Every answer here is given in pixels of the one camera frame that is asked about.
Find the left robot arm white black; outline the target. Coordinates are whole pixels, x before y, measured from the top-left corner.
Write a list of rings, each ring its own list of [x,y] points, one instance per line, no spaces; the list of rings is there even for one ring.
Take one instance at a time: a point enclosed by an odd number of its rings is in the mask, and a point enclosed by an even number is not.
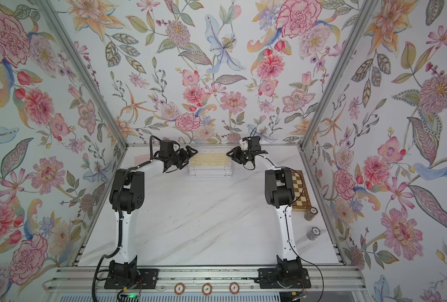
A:
[[[110,192],[110,203],[115,211],[118,232],[116,250],[107,256],[116,264],[137,263],[135,230],[137,210],[145,200],[145,178],[170,173],[170,168],[182,170],[198,151],[190,146],[182,148],[173,140],[156,139],[159,150],[150,147],[149,160],[129,168],[116,171]]]

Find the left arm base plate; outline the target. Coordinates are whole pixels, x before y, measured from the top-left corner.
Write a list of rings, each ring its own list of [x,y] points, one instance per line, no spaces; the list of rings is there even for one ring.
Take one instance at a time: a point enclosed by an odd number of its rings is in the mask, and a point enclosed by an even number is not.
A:
[[[158,269],[139,269],[137,258],[124,264],[110,262],[104,289],[155,289]]]

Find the yellow keyboard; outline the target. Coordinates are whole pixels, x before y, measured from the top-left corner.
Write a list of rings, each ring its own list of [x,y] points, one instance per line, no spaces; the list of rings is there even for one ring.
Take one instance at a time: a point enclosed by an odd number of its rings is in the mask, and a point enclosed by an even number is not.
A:
[[[225,169],[231,165],[231,159],[224,152],[198,153],[189,161],[189,167],[202,169]]]
[[[232,170],[189,170],[190,174],[232,174]]]
[[[200,178],[200,179],[212,179],[212,178],[218,178],[218,179],[223,179],[223,178],[232,178],[232,175],[190,175],[189,177],[192,178]]]

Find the white keyboard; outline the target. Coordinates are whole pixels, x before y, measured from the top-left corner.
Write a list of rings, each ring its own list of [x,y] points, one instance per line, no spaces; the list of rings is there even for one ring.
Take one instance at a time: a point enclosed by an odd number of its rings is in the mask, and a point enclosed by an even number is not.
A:
[[[189,170],[232,170],[231,167],[210,167],[210,166],[203,166],[203,167],[189,167]]]
[[[232,174],[189,174],[189,177],[232,177]]]

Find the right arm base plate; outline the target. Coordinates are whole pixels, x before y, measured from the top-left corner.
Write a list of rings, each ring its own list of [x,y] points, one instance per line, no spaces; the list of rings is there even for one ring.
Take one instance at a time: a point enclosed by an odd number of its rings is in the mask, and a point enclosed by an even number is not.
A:
[[[309,289],[312,286],[301,259],[287,260],[279,256],[274,268],[258,269],[257,283],[261,289]]]

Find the pink keyboard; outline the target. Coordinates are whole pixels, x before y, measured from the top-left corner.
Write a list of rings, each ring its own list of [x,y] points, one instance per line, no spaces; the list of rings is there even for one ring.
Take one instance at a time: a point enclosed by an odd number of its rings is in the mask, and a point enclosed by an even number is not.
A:
[[[233,172],[212,172],[212,171],[203,171],[203,172],[199,172],[199,171],[190,171],[189,175],[190,176],[194,176],[194,177],[203,177],[203,176],[215,176],[215,177],[227,177],[227,176],[231,176],[233,174]]]
[[[147,161],[150,160],[150,154],[146,153],[146,154],[137,154],[135,156],[133,156],[133,163],[134,166],[139,166]]]

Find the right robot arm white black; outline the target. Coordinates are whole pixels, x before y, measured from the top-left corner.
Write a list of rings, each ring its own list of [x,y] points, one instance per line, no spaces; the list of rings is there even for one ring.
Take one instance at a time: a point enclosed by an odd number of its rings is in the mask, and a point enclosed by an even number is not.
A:
[[[240,139],[237,147],[227,152],[227,156],[243,167],[249,164],[256,168],[259,161],[264,171],[264,197],[266,203],[274,208],[274,217],[280,234],[280,247],[276,256],[276,278],[279,282],[298,280],[303,276],[300,257],[296,253],[293,234],[292,205],[300,195],[295,194],[293,170],[289,167],[276,166],[262,150],[257,136]]]

